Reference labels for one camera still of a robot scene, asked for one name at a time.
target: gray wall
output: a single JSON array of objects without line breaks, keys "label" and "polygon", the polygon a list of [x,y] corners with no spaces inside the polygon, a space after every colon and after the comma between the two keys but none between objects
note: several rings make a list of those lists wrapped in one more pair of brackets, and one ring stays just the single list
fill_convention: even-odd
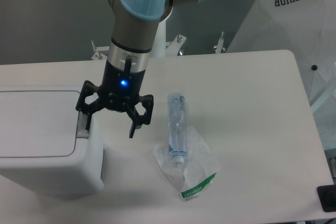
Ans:
[{"label": "gray wall", "polygon": [[[212,52],[222,30],[233,39],[254,0],[207,0],[179,6],[167,39],[187,37],[187,54]],[[106,0],[0,0],[0,65],[88,60],[90,41],[107,46],[113,13]]]}]

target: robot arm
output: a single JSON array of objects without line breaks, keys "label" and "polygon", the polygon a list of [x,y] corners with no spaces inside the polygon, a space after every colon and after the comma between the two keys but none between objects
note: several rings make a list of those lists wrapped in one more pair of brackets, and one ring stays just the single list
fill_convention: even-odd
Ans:
[{"label": "robot arm", "polygon": [[[85,81],[76,110],[88,116],[87,129],[93,113],[106,108],[126,112],[132,120],[130,138],[142,124],[150,124],[154,105],[152,95],[140,96],[147,62],[151,56],[159,22],[173,5],[200,0],[108,0],[116,16],[108,58],[101,86]],[[98,94],[91,104],[85,98]],[[138,103],[146,109],[139,115]]]}]

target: bottle cap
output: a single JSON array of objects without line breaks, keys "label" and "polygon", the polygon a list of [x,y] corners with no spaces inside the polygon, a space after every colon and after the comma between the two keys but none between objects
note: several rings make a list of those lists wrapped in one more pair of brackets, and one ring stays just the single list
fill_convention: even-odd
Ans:
[{"label": "bottle cap", "polygon": [[176,165],[183,164],[184,158],[183,156],[173,156],[173,161]]}]

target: white table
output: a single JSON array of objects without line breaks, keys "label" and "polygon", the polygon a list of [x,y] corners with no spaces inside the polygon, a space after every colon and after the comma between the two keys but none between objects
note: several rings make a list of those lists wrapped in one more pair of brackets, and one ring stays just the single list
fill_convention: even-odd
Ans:
[{"label": "white table", "polygon": [[[103,61],[0,66],[0,85],[101,83]],[[166,139],[166,97],[181,92],[221,170],[199,198],[182,202],[153,157]],[[293,55],[264,51],[151,59],[141,94],[152,123],[128,138],[131,120],[96,114],[108,146],[106,185],[81,198],[36,195],[0,177],[0,223],[272,223],[326,219],[316,188],[332,184]]]}]

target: white umbrella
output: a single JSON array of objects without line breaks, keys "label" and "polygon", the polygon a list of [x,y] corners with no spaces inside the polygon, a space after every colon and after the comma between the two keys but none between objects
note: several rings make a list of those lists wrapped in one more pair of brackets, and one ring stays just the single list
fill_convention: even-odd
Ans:
[{"label": "white umbrella", "polygon": [[[256,0],[227,52],[292,51],[307,97],[312,101],[334,75],[335,18],[335,0]],[[333,108],[336,99],[331,97],[314,113],[324,148],[336,147]]]}]

